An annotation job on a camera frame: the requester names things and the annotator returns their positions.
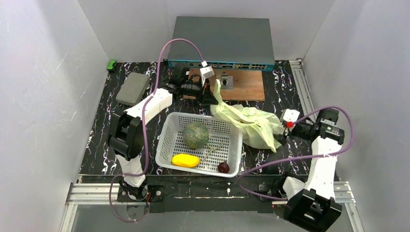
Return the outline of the light green plastic bag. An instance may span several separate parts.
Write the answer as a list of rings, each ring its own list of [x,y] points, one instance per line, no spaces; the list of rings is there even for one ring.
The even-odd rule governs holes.
[[[213,94],[218,104],[210,106],[212,115],[232,123],[243,133],[243,143],[246,145],[256,149],[270,149],[276,153],[281,143],[274,136],[284,130],[279,118],[273,113],[255,107],[244,107],[241,104],[228,105],[222,99],[220,88],[221,83],[217,79]]]

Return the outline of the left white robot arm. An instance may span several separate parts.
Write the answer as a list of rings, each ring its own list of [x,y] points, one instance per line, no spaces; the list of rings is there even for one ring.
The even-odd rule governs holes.
[[[190,74],[189,64],[177,63],[172,73],[134,107],[115,114],[107,136],[107,144],[122,168],[119,185],[123,194],[137,202],[149,200],[145,173],[149,164],[146,124],[169,107],[174,96],[191,96],[201,104],[217,104],[208,78],[214,76],[212,66],[203,61],[200,72]]]

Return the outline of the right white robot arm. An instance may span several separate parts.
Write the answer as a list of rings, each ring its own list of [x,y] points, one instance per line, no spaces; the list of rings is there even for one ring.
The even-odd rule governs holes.
[[[338,114],[336,109],[322,109],[312,124],[297,122],[297,110],[286,109],[280,117],[284,131],[277,140],[282,145],[288,137],[301,138],[311,142],[312,154],[319,155],[311,160],[307,180],[286,172],[278,184],[278,193],[288,199],[283,218],[308,232],[327,231],[342,213],[334,193],[335,153],[345,138],[337,127]]]

